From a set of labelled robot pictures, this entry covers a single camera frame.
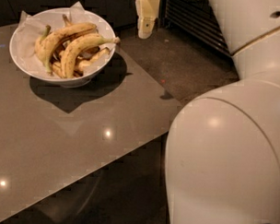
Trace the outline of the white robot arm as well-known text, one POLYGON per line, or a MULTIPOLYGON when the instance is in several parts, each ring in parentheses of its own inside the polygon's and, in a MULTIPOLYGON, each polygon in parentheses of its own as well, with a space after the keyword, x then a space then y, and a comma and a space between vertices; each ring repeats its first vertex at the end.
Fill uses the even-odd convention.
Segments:
POLYGON ((208 0, 238 81, 169 128, 170 224, 280 224, 280 0, 208 0))

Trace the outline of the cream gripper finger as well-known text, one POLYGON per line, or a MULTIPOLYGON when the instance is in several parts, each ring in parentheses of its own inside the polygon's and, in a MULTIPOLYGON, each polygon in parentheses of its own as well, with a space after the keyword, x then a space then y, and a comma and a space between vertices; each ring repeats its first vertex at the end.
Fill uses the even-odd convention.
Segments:
POLYGON ((152 35, 155 20, 159 15, 159 3, 160 0, 135 0, 138 36, 142 40, 152 35))

